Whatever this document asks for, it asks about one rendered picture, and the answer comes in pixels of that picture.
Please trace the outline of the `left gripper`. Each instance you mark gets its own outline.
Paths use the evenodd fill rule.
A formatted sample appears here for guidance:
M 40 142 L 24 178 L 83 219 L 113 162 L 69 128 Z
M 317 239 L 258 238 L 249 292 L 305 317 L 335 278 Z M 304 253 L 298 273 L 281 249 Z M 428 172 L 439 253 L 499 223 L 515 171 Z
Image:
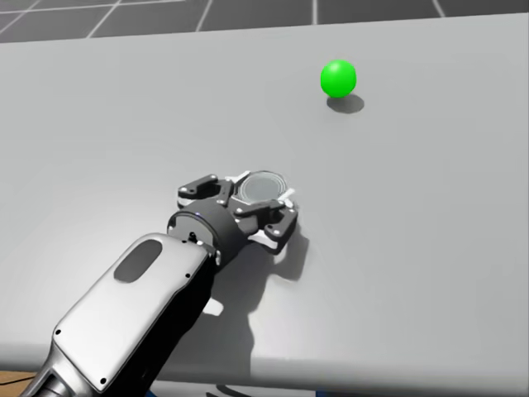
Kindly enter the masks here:
M 189 240 L 193 234 L 197 242 L 217 252 L 218 265 L 231 262 L 247 239 L 268 253 L 279 254 L 298 224 L 298 207 L 291 199 L 296 190 L 287 188 L 278 198 L 247 203 L 235 194 L 249 176 L 249 170 L 236 176 L 208 174 L 180 186 L 177 206 L 185 208 L 169 219 L 167 233 L 179 240 Z M 224 208 L 231 198 L 234 217 Z M 220 205 L 189 205 L 204 199 L 214 199 Z

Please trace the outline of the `blue can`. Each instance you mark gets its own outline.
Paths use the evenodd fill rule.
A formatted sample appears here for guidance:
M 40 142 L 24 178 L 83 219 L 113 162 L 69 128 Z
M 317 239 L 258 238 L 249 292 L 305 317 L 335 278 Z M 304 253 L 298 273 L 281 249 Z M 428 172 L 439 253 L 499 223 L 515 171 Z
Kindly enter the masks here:
M 233 181 L 234 197 L 246 204 L 280 199 L 288 192 L 284 177 L 269 170 L 246 171 Z

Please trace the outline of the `small round ball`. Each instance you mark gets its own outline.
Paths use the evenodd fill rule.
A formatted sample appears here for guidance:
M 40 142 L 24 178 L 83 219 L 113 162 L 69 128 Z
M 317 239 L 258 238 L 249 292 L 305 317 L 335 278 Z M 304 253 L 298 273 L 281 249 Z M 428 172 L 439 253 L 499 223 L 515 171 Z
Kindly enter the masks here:
M 356 83 L 355 67 L 346 60 L 332 60 L 322 68 L 320 85 L 330 98 L 344 98 L 355 89 Z

